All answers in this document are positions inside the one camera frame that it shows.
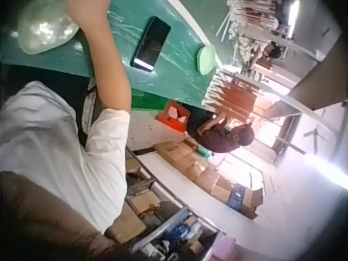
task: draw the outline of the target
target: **phone screen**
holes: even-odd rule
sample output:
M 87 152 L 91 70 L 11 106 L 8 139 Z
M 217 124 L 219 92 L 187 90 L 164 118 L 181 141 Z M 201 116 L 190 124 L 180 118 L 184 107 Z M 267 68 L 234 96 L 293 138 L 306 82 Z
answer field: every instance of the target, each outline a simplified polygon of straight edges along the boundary
M 136 50 L 131 65 L 151 72 L 161 52 L 170 26 L 157 17 L 153 17 L 141 43 Z

